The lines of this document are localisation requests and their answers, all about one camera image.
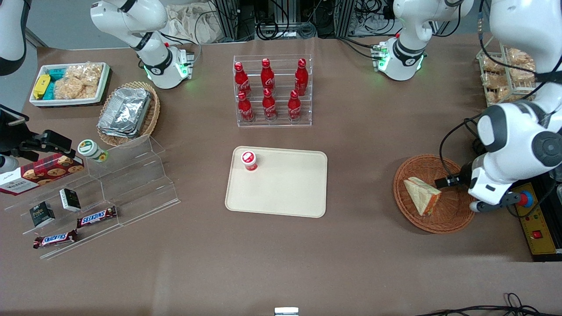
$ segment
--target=red cookie box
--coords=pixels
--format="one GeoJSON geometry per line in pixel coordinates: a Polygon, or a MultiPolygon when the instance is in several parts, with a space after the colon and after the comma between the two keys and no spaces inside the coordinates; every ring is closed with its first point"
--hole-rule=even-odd
{"type": "Polygon", "coordinates": [[[62,154],[54,154],[12,172],[3,173],[0,178],[0,192],[20,195],[82,170],[82,159],[70,159],[62,154]]]}

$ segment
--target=blue package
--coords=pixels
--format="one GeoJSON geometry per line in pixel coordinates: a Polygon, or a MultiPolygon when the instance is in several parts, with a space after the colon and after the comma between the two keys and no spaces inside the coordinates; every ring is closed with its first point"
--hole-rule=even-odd
{"type": "Polygon", "coordinates": [[[49,76],[53,81],[61,79],[65,75],[66,69],[59,68],[59,69],[50,69],[49,76]]]}
{"type": "Polygon", "coordinates": [[[43,95],[43,100],[54,100],[55,99],[55,83],[51,82],[47,86],[45,95],[43,95]]]}

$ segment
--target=acrylic bottle rack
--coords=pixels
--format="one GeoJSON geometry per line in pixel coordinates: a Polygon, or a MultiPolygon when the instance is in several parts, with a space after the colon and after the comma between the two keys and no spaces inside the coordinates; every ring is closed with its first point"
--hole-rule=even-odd
{"type": "Polygon", "coordinates": [[[241,62],[244,71],[248,74],[252,93],[248,100],[252,103],[252,110],[256,117],[253,122],[242,121],[238,112],[238,89],[234,81],[236,71],[234,67],[234,107],[236,110],[236,120],[238,127],[306,127],[312,125],[312,66],[313,60],[310,54],[300,55],[249,55],[234,56],[234,63],[241,62]],[[264,107],[261,101],[264,98],[263,86],[261,84],[261,60],[269,58],[271,69],[275,74],[275,107],[277,110],[277,119],[269,122],[265,119],[264,107]],[[300,96],[301,100],[301,119],[298,122],[289,120],[287,103],[289,101],[291,90],[294,89],[294,73],[297,70],[299,58],[306,60],[306,70],[309,73],[309,83],[306,87],[304,96],[300,96]]]}

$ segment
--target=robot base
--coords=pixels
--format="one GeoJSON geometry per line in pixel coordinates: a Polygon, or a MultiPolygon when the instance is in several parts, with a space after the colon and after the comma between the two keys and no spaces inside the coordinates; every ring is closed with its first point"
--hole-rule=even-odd
{"type": "Polygon", "coordinates": [[[146,66],[148,78],[154,82],[154,85],[161,89],[172,89],[186,79],[191,79],[193,73],[193,54],[187,54],[183,49],[177,49],[170,46],[168,48],[172,53],[172,63],[161,75],[151,74],[146,66]]]}
{"type": "Polygon", "coordinates": [[[416,71],[422,66],[423,56],[415,61],[412,59],[410,66],[404,66],[402,61],[399,60],[393,51],[393,45],[397,38],[393,37],[386,42],[380,42],[371,48],[371,56],[376,58],[373,60],[375,71],[380,71],[386,76],[396,81],[404,81],[412,78],[416,71]]]}

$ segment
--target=gray floor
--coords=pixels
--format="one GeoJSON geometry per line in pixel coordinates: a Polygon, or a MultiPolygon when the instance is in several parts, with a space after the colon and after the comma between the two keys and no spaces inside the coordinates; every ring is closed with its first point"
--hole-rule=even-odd
{"type": "MultiPolygon", "coordinates": [[[[35,0],[29,14],[28,28],[49,47],[62,49],[126,47],[125,43],[99,31],[93,25],[89,12],[93,2],[93,0],[35,0]]],[[[478,7],[474,5],[468,16],[462,19],[457,33],[475,33],[477,16],[478,7]]],[[[37,56],[35,49],[28,46],[24,65],[14,74],[0,77],[0,87],[2,87],[0,103],[21,111],[25,100],[29,97],[28,91],[36,74],[37,56]]]]}

